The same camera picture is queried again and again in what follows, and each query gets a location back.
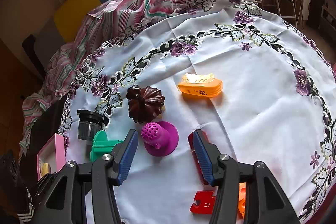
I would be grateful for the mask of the green plastic spool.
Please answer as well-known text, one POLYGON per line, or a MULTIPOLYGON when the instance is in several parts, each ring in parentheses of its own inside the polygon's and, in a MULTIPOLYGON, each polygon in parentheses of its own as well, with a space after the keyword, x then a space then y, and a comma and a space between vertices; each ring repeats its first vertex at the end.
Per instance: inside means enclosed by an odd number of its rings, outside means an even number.
POLYGON ((105 131, 98 131, 93 138, 90 161, 94 162, 104 154, 111 153, 114 146, 122 142, 122 140, 109 140, 105 131))

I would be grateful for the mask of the magenta perforated cone toy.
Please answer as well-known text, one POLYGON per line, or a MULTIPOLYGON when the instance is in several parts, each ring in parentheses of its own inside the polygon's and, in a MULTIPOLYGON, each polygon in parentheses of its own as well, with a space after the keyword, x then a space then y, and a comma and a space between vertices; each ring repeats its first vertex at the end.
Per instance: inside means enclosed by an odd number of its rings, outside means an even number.
POLYGON ((171 154, 179 142, 178 130, 168 121, 145 124, 141 130, 141 137, 147 152, 155 157, 171 154))

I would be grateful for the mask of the orange linked cubes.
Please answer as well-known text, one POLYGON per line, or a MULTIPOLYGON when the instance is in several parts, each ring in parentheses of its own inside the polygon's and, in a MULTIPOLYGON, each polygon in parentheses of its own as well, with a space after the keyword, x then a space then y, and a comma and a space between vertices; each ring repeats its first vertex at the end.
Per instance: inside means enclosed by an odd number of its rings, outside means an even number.
POLYGON ((241 182, 239 184, 238 211, 243 218, 245 215, 245 197, 246 197, 246 183, 241 182))

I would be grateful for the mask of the red puzzle piece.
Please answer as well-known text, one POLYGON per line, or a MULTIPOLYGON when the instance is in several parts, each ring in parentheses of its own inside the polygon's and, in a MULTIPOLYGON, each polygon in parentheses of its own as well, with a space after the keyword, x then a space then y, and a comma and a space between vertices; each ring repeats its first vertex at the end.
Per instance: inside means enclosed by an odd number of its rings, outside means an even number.
POLYGON ((216 197, 213 190, 197 191, 194 196, 194 203, 190 207, 193 214, 212 214, 216 197))

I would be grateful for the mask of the black grey jar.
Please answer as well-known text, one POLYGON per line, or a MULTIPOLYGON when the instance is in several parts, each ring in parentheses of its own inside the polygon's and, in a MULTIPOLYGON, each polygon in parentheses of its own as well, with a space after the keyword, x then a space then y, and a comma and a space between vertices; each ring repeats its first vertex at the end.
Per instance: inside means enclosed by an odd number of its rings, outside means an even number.
POLYGON ((77 110, 79 124, 77 137, 81 140, 93 141, 96 133, 102 128, 101 114, 89 110, 77 110))

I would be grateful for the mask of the dark brown pumpkin ornament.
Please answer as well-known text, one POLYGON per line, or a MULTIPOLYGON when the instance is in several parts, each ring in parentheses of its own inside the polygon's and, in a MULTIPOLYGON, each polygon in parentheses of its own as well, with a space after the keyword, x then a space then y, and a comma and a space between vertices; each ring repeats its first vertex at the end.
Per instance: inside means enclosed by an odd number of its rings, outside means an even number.
POLYGON ((165 97, 156 87, 135 84, 126 92, 129 117, 135 123, 149 123, 163 113, 165 97))

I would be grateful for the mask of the orange plastic case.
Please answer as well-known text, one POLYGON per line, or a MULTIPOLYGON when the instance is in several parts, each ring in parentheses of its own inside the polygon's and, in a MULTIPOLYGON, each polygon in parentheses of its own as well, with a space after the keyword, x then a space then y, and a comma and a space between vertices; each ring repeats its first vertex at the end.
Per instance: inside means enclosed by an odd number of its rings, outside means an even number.
POLYGON ((186 73, 177 88, 184 94, 212 98, 222 92, 223 82, 213 73, 205 75, 186 73))

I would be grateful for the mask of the yellow perforated egg toy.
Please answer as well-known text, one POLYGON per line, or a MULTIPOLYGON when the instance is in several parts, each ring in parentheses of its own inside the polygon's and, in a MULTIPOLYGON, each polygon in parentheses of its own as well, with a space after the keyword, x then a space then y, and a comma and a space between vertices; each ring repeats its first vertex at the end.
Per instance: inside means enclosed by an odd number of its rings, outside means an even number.
POLYGON ((45 176, 46 174, 51 172, 50 165, 47 162, 41 163, 40 171, 41 171, 41 177, 45 176))

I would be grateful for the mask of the pink white shallow box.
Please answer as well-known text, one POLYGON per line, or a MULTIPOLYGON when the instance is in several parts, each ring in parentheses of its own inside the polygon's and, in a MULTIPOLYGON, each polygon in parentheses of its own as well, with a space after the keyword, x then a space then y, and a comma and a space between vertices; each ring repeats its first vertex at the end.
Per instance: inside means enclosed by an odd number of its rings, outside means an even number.
POLYGON ((64 137, 54 134, 37 154, 37 178, 43 174, 43 164, 48 164, 50 173, 58 172, 66 163, 64 137))

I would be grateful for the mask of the white floral embroidered tablecloth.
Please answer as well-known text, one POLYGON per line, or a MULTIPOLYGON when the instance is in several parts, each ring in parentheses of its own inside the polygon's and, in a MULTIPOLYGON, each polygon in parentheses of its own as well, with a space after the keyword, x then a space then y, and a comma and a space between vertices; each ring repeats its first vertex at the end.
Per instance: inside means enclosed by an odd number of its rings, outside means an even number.
POLYGON ((335 186, 335 72, 313 40, 247 0, 121 0, 98 7, 100 27, 124 4, 144 18, 79 64, 59 131, 67 157, 84 163, 78 110, 102 116, 123 139, 153 121, 178 141, 141 134, 125 185, 122 223, 206 223, 190 210, 203 188, 188 137, 204 131, 235 160, 263 161, 298 220, 310 223, 335 186))

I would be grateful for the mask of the grey yellow blue headboard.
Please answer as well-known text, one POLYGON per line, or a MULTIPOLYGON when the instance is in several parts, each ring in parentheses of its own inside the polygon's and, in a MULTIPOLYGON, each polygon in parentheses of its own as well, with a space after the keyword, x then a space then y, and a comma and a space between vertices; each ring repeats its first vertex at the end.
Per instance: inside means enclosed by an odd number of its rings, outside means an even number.
POLYGON ((65 43, 74 42, 87 13, 108 0, 66 0, 41 32, 29 35, 22 48, 44 78, 51 57, 65 43))

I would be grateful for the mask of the pink striped bed sheet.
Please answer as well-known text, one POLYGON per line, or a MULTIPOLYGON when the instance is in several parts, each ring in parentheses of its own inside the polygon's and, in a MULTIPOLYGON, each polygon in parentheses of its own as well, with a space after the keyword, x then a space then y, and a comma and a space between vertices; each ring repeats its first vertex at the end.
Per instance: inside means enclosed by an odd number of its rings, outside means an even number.
POLYGON ((25 117, 21 153, 30 146, 31 129, 37 119, 71 90, 78 67, 88 55, 93 60, 102 54, 102 43, 124 45, 144 29, 168 17, 211 10, 219 0, 109 0, 91 10, 77 32, 51 57, 42 88, 28 96, 22 105, 25 117))

